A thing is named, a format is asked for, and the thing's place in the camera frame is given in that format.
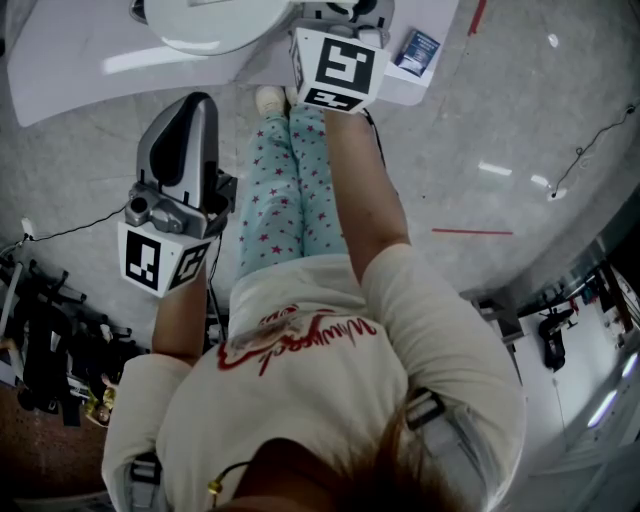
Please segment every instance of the speckled floor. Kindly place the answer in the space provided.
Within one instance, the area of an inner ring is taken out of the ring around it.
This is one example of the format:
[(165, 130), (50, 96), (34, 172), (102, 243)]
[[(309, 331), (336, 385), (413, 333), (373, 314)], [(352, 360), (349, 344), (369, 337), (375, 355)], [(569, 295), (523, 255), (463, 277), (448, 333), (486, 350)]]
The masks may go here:
[(26, 412), (15, 390), (0, 387), (0, 492), (34, 499), (104, 489), (106, 432), (84, 418), (73, 428), (62, 425), (62, 415)]

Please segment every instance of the white cube mount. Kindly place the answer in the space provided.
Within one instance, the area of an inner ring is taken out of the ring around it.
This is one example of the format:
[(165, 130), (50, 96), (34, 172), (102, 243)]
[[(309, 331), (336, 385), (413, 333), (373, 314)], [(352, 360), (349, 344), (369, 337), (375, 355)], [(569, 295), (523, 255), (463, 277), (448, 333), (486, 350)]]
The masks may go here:
[(197, 277), (212, 240), (162, 233), (151, 222), (139, 227), (119, 222), (120, 274), (143, 290), (164, 297)]
[(376, 100), (391, 55), (357, 39), (297, 28), (291, 58), (299, 103), (355, 114)]

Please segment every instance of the white wall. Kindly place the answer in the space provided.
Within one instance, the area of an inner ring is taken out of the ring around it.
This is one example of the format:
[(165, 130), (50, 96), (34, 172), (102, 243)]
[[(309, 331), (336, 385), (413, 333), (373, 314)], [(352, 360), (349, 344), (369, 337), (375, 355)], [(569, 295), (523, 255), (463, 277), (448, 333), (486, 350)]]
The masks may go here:
[[(527, 395), (527, 436), (514, 490), (534, 470), (548, 467), (566, 452), (574, 435), (567, 433), (567, 427), (618, 365), (615, 342), (600, 318), (600, 302), (584, 306), (580, 298), (577, 301), (580, 311), (571, 320), (578, 325), (562, 330), (566, 364), (557, 373), (543, 362), (538, 325), (544, 317), (535, 314), (521, 319), (525, 337), (516, 342), (515, 357)], [(567, 303), (558, 309), (568, 307)]]

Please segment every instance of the light blue pants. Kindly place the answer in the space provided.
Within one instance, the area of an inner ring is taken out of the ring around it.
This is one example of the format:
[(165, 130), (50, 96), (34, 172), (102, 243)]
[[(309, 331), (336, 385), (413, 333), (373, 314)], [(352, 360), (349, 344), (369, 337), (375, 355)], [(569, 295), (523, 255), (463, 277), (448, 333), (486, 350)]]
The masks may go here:
[(263, 118), (249, 147), (239, 277), (285, 261), (347, 254), (336, 211), (324, 114), (291, 109)]

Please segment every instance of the white sweatshirt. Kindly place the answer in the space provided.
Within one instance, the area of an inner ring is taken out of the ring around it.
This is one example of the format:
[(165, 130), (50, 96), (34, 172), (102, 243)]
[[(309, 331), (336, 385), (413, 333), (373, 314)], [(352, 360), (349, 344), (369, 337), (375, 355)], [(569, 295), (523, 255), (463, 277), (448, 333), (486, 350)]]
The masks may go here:
[[(491, 460), (481, 466), (495, 474), (483, 478), (498, 484), (482, 508), (506, 492), (525, 431), (513, 363), (473, 307), (410, 246), (381, 253), (361, 287), (346, 256), (254, 272), (232, 292), (230, 338), (194, 368), (161, 355), (127, 363), (105, 447), (108, 489), (118, 467), (156, 451), (169, 504), (204, 511), (207, 483), (266, 441), (290, 439), (332, 460), (379, 439), (408, 390), (426, 387), (447, 407), (470, 412), (472, 451), (474, 443), (489, 447)], [(219, 504), (241, 476), (228, 476)]]

